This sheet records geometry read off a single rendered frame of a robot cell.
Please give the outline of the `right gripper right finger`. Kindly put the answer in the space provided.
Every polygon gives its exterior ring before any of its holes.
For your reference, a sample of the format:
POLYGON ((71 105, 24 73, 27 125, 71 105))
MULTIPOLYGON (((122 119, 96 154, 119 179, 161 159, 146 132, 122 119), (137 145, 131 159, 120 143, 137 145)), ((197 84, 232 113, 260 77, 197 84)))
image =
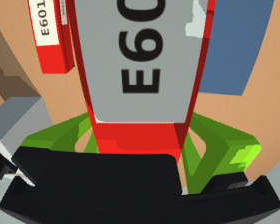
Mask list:
POLYGON ((201 159, 188 131, 181 151, 188 194, 201 193, 215 175, 244 172, 262 148, 255 136, 194 111, 189 128, 206 151, 201 159))

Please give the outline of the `red welding electrode box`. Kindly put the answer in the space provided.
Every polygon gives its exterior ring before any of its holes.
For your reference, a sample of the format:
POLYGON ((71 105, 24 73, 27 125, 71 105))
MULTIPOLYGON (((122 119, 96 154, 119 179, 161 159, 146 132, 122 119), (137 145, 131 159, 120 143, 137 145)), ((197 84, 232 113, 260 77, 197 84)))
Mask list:
POLYGON ((99 153, 165 153, 177 164, 216 0, 67 0, 99 153))

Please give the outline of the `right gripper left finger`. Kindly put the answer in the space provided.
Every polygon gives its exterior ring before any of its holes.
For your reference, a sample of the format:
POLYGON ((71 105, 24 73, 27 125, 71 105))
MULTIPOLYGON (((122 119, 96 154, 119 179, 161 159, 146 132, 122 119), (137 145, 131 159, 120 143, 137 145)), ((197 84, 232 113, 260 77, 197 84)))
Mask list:
MULTIPOLYGON (((92 128, 88 112, 27 136, 20 146, 76 152, 76 142, 92 128)), ((19 146, 19 147, 20 147, 19 146)), ((84 153, 99 153, 93 130, 84 153)))

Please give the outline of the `red box with white label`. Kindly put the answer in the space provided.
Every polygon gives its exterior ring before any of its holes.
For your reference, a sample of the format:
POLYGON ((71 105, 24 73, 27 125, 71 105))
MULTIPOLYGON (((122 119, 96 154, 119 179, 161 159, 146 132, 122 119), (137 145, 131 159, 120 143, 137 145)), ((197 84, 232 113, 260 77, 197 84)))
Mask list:
POLYGON ((75 67, 66 0, 27 0, 43 74, 66 74, 75 67))

